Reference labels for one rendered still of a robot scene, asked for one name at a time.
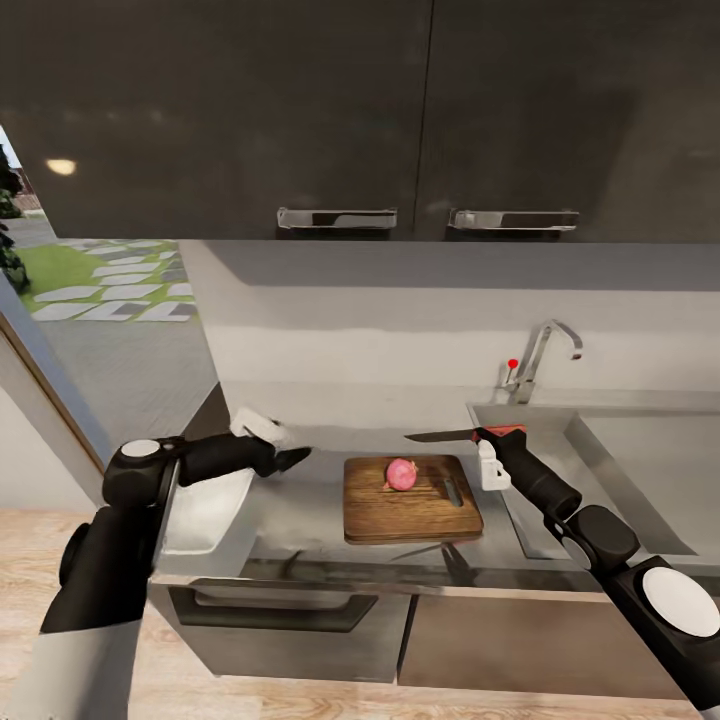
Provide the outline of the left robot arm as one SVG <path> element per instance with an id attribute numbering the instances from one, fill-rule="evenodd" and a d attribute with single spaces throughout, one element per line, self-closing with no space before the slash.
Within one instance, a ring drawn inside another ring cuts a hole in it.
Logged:
<path id="1" fill-rule="evenodd" d="M 174 506 L 177 484 L 254 469 L 283 473 L 312 453 L 279 451 L 284 432 L 240 406 L 229 432 L 136 440 L 120 447 L 103 478 L 106 508 L 73 533 L 60 561 L 60 591 L 0 720 L 128 720 L 136 644 Z"/>

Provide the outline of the bowl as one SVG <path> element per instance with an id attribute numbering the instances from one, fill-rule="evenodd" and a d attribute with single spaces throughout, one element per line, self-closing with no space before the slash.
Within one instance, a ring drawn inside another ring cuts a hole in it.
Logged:
<path id="1" fill-rule="evenodd" d="M 244 504 L 254 472 L 249 467 L 186 488 L 177 484 L 161 554 L 215 552 Z"/>

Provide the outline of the parer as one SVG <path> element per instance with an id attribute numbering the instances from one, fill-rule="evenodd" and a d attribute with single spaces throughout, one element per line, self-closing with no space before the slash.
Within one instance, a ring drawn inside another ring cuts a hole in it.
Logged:
<path id="1" fill-rule="evenodd" d="M 512 425 L 499 425 L 499 426 L 488 426 L 487 431 L 495 433 L 499 437 L 504 437 L 507 433 L 514 431 L 515 429 L 522 429 L 526 433 L 526 427 L 523 424 L 512 424 Z M 442 433 L 423 433 L 407 435 L 410 440 L 418 442 L 441 442 L 441 441 L 464 441 L 471 440 L 477 442 L 481 440 L 479 433 L 475 429 L 460 430 L 460 431 L 445 431 Z"/>

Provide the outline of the vidalia onion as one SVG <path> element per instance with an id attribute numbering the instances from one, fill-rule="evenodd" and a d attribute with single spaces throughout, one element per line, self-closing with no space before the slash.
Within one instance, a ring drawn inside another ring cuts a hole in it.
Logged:
<path id="1" fill-rule="evenodd" d="M 396 488 L 396 490 L 410 490 L 416 484 L 416 464 L 408 460 L 394 460 L 388 468 L 388 480 L 384 482 L 384 488 Z"/>

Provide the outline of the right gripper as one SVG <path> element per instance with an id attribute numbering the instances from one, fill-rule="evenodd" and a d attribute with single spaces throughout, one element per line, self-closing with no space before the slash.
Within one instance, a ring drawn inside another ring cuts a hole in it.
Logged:
<path id="1" fill-rule="evenodd" d="M 475 431 L 481 436 L 482 442 L 486 440 L 495 446 L 497 461 L 503 464 L 503 469 L 511 476 L 511 485 L 529 501 L 534 486 L 548 474 L 555 474 L 526 448 L 527 434 L 522 429 L 515 429 L 504 437 L 487 431 L 485 427 L 475 427 Z"/>

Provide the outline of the cutting board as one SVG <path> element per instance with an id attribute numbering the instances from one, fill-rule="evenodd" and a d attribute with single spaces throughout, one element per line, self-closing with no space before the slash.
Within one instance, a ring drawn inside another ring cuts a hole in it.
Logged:
<path id="1" fill-rule="evenodd" d="M 394 460 L 416 464 L 410 490 L 384 488 Z M 462 506 L 450 502 L 444 478 Z M 456 456 L 349 458 L 344 464 L 344 535 L 348 540 L 478 536 L 484 522 Z"/>

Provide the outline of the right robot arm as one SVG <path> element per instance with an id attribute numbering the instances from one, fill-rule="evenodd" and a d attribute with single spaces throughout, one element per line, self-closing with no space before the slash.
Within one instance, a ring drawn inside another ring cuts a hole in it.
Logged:
<path id="1" fill-rule="evenodd" d="M 522 429 L 504 437 L 475 431 L 482 490 L 514 485 L 536 505 L 544 526 L 593 574 L 703 720 L 720 720 L 720 610 L 712 597 L 660 555 L 628 564 L 641 548 L 636 533 L 601 505 L 575 513 L 581 493 L 526 448 Z"/>

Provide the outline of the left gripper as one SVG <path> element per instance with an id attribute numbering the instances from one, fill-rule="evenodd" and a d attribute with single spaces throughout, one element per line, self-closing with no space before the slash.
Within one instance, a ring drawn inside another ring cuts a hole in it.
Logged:
<path id="1" fill-rule="evenodd" d="M 272 420 L 270 420 L 271 422 Z M 279 421 L 274 426 L 280 429 Z M 275 453 L 276 447 L 262 438 L 249 438 L 243 436 L 237 438 L 233 432 L 213 435 L 212 440 L 216 442 L 218 450 L 218 472 L 216 476 L 222 476 L 246 468 L 254 469 L 260 477 L 268 477 L 277 471 L 283 473 L 291 465 L 299 463 L 312 453 L 312 448 L 301 447 L 279 451 Z"/>

